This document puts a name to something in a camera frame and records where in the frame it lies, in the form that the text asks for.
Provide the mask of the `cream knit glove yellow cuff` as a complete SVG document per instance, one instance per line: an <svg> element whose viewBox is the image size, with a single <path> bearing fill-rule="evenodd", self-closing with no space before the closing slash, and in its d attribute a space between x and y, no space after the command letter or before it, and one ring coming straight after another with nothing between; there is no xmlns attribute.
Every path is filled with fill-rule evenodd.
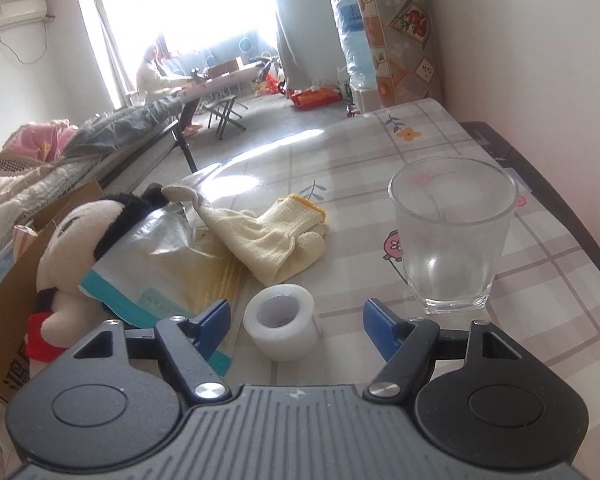
<svg viewBox="0 0 600 480"><path fill-rule="evenodd" d="M326 212L297 194L279 198L260 216L216 208L185 185L168 185L162 194L171 202L191 203L204 225L266 287L293 278L324 254Z"/></svg>

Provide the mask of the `white wall air conditioner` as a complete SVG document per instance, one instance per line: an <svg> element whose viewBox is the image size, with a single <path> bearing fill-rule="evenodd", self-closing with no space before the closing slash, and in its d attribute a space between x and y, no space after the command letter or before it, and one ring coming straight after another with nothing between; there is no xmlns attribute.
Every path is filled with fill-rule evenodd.
<svg viewBox="0 0 600 480"><path fill-rule="evenodd" d="M0 0L0 32L42 22L47 12L46 0Z"/></svg>

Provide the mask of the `plush doll black hair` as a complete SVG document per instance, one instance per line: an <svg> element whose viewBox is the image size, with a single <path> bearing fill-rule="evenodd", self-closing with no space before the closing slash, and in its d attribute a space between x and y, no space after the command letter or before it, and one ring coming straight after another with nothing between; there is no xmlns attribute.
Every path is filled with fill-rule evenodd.
<svg viewBox="0 0 600 480"><path fill-rule="evenodd" d="M167 204L155 183L142 195L107 195L77 206L59 222L36 272L35 307L24 338L31 375L108 318L106 307L81 292L80 283L123 235Z"/></svg>

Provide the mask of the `patterned fabric covered cabinet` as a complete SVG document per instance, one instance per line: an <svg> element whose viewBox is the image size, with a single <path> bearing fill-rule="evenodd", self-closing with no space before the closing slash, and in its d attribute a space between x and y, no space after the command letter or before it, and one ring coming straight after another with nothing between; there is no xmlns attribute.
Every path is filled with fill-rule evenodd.
<svg viewBox="0 0 600 480"><path fill-rule="evenodd" d="M358 0L383 107L443 100L427 0Z"/></svg>

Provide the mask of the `brown cardboard box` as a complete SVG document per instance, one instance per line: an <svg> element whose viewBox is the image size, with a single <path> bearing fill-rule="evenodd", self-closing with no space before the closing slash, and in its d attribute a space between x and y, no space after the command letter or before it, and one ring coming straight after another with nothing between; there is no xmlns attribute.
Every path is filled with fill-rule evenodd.
<svg viewBox="0 0 600 480"><path fill-rule="evenodd" d="M35 214L32 226L38 236L0 283L0 401L3 403L8 403L29 380L24 335L36 300L38 260L50 241L55 224L73 208L99 197L102 197L102 189L97 181L91 180Z"/></svg>

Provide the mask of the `white tape roll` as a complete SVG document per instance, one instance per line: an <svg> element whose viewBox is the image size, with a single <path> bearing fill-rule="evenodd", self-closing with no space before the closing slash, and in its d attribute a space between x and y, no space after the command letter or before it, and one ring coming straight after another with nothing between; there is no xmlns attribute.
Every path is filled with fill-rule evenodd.
<svg viewBox="0 0 600 480"><path fill-rule="evenodd" d="M242 324L258 350L277 362L304 358L322 334L313 296L295 284L258 292L247 304Z"/></svg>

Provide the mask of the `pink pillow on bed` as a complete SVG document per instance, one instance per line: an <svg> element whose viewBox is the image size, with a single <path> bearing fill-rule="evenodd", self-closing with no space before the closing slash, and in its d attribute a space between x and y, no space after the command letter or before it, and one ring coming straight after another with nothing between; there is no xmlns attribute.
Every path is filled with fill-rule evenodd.
<svg viewBox="0 0 600 480"><path fill-rule="evenodd" d="M10 135L2 151L40 162L53 162L62 155L66 145L78 130L79 127L73 125L68 119L28 122Z"/></svg>

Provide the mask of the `white water dispenser base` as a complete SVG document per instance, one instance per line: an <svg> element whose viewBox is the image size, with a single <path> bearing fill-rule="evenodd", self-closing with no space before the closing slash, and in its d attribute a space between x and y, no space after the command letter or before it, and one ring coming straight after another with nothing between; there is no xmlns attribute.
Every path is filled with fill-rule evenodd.
<svg viewBox="0 0 600 480"><path fill-rule="evenodd" d="M347 100L347 114L349 117L376 112L382 107L376 88L355 88L350 84Z"/></svg>

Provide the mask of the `clear drinking glass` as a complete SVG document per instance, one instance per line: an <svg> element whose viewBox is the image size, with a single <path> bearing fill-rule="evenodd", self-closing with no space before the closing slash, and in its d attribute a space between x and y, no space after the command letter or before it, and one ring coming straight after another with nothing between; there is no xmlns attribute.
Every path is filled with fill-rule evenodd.
<svg viewBox="0 0 600 480"><path fill-rule="evenodd" d="M506 172L467 157L410 162L388 184L408 286L429 314L482 309L517 207Z"/></svg>

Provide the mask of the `grey window curtain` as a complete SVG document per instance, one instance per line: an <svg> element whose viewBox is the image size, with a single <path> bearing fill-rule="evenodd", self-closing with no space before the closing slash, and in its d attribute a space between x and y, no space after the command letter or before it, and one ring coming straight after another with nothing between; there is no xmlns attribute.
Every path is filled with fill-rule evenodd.
<svg viewBox="0 0 600 480"><path fill-rule="evenodd" d="M346 66L330 0L277 0L277 38L287 86L338 84Z"/></svg>

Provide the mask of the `bed with quilts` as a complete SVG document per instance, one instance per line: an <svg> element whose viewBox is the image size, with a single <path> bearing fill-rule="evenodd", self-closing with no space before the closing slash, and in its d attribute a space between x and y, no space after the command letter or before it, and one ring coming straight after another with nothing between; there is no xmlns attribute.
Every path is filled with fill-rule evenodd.
<svg viewBox="0 0 600 480"><path fill-rule="evenodd" d="M182 108L179 99L166 96L96 116L81 127L67 119L20 126L0 151L0 252L16 224L86 181L113 177L159 140Z"/></svg>

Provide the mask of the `blue water bottle on dispenser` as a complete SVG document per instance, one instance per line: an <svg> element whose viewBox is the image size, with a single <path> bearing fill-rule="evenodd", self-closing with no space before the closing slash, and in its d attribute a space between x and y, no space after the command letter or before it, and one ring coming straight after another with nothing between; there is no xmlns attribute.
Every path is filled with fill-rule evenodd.
<svg viewBox="0 0 600 480"><path fill-rule="evenodd" d="M330 0L351 86L375 89L376 76L358 0Z"/></svg>

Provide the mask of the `plastic bag of toothpicks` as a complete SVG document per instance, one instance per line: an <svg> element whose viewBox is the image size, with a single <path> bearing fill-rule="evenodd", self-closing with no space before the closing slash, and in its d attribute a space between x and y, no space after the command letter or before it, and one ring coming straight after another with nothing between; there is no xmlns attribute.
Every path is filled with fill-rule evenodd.
<svg viewBox="0 0 600 480"><path fill-rule="evenodd" d="M81 292L135 328L151 328L173 315L193 316L215 301L230 305L230 328L210 364L220 375L230 368L239 330L247 269L201 222L190 223L184 207L171 204L133 226L82 278Z"/></svg>

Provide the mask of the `red snack package on floor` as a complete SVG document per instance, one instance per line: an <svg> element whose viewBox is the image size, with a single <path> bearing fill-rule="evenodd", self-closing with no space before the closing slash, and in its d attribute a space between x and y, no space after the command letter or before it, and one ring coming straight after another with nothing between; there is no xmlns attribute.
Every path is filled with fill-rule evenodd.
<svg viewBox="0 0 600 480"><path fill-rule="evenodd" d="M314 110L314 108L335 104L342 100L341 93L330 87L288 90L287 96L297 110Z"/></svg>

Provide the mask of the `seated person in white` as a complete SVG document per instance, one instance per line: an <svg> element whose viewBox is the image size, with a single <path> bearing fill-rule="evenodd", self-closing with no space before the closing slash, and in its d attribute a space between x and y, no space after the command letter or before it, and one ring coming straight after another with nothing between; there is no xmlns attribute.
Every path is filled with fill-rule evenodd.
<svg viewBox="0 0 600 480"><path fill-rule="evenodd" d="M136 88L146 104L170 96L192 81L192 77L168 74L159 62L154 44L145 51L136 73Z"/></svg>

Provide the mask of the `folding table by window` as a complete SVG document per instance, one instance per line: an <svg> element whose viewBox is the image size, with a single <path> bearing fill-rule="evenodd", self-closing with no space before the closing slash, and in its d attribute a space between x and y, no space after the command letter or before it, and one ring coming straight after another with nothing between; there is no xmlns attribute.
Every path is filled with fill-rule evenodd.
<svg viewBox="0 0 600 480"><path fill-rule="evenodd" d="M183 110L180 118L178 118L178 125L173 127L172 133L175 145L182 151L188 169L192 174L197 171L197 166L189 145L185 140L184 132L192 124L198 106L203 99L212 96L212 94L219 93L221 90L255 82L261 75L264 66L265 64L262 61L249 63L242 66L239 70L222 74L199 84L194 84L193 86L187 86L178 92L176 96L183 104ZM223 139L224 131L228 125L232 125L242 131L246 130L246 127L241 122L232 117L235 103L236 96L229 94L228 96L223 96L222 99L214 101L213 106L204 107L211 116L218 118L216 137L219 140Z"/></svg>

